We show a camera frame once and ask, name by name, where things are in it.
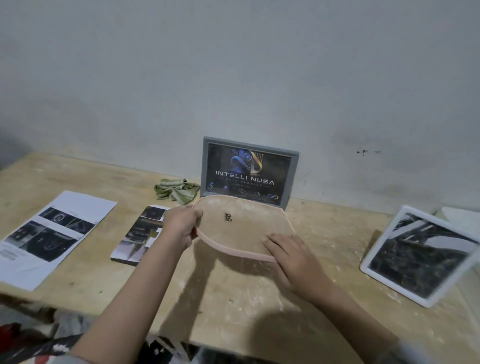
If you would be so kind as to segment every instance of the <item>right hand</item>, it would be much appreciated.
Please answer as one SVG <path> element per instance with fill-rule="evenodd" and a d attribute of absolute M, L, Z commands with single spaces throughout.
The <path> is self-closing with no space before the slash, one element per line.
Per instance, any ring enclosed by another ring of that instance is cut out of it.
<path fill-rule="evenodd" d="M 334 283 L 298 235 L 270 234 L 262 243 L 275 257 L 274 269 L 286 288 L 313 304 L 330 295 Z"/>

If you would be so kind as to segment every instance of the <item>white wall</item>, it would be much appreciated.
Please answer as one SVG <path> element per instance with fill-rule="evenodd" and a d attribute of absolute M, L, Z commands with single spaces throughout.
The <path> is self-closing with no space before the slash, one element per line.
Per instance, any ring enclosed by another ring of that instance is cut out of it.
<path fill-rule="evenodd" d="M 200 177 L 208 135 L 300 151 L 295 197 L 479 209 L 479 19 L 478 0 L 3 1 L 0 162 Z"/>

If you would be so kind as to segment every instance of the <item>left hand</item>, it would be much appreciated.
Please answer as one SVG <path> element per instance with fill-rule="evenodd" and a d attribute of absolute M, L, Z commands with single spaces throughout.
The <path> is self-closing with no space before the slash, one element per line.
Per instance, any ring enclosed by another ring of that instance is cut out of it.
<path fill-rule="evenodd" d="M 171 208 L 165 213 L 162 234 L 179 238 L 185 250 L 197 237 L 195 223 L 202 214 L 202 210 L 194 209 L 192 205 Z"/>

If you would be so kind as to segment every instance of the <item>hand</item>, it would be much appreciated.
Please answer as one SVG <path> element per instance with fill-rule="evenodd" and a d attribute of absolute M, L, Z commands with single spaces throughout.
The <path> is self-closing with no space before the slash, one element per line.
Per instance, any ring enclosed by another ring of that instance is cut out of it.
<path fill-rule="evenodd" d="M 286 288 L 313 304 L 330 295 L 334 283 L 297 235 L 270 234 L 262 243 L 275 257 L 274 269 Z"/>
<path fill-rule="evenodd" d="M 181 241 L 183 250 L 187 249 L 197 237 L 195 223 L 204 212 L 192 208 L 192 205 L 171 208 L 165 213 L 162 234 Z"/>

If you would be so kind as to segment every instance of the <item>wooden workbench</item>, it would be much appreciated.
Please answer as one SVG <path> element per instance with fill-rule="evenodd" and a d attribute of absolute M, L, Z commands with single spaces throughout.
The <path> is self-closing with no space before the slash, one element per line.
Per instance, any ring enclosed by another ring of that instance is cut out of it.
<path fill-rule="evenodd" d="M 0 171 L 0 238 L 63 190 L 118 202 L 36 290 L 0 284 L 0 292 L 100 314 L 133 271 L 111 262 L 110 254 L 143 209 L 158 203 L 153 186 L 162 177 L 41 153 Z M 286 213 L 327 274 L 382 324 L 423 345 L 440 363 L 480 361 L 480 330 L 456 287 L 426 309 L 359 271 L 389 216 L 298 199 L 290 200 Z M 151 332 L 284 364 L 360 363 L 320 312 L 280 293 L 271 276 L 263 263 L 197 242 L 179 261 Z"/>

